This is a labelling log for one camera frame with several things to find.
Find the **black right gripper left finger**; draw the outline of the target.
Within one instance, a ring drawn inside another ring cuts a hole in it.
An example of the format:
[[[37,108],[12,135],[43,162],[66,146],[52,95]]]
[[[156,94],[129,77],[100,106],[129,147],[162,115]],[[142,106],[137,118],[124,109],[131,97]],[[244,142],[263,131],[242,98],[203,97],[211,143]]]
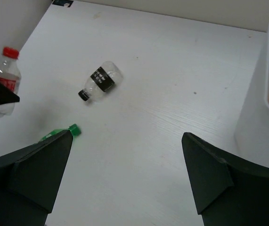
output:
[[[43,226],[69,158],[69,130],[0,156],[0,226]]]

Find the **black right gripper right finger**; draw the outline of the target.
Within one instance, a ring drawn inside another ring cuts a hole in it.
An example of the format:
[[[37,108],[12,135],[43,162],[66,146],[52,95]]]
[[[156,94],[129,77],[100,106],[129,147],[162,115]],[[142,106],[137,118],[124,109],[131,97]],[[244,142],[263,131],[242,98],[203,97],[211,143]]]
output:
[[[182,149],[205,226],[269,226],[269,168],[247,161],[190,132]]]

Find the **red label clear bottle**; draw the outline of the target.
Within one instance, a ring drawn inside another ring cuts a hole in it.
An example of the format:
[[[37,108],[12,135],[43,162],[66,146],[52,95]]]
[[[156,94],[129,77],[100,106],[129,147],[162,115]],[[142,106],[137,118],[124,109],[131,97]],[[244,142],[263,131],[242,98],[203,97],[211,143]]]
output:
[[[4,47],[0,56],[0,83],[16,95],[21,81],[21,73],[16,63],[18,57],[19,51],[11,47]],[[0,118],[11,115],[14,108],[15,103],[0,105]]]

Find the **green plastic bottle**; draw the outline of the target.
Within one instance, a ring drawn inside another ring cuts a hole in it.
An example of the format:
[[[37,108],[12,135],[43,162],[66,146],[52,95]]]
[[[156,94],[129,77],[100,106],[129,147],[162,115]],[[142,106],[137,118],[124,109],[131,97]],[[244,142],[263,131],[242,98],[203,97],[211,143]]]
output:
[[[58,135],[62,135],[65,133],[70,133],[72,137],[75,138],[82,134],[82,130],[77,124],[73,124],[69,126],[68,128],[64,128],[64,129],[54,129],[48,134],[46,134],[45,136],[43,136],[37,143],[42,142],[53,136],[58,137]]]

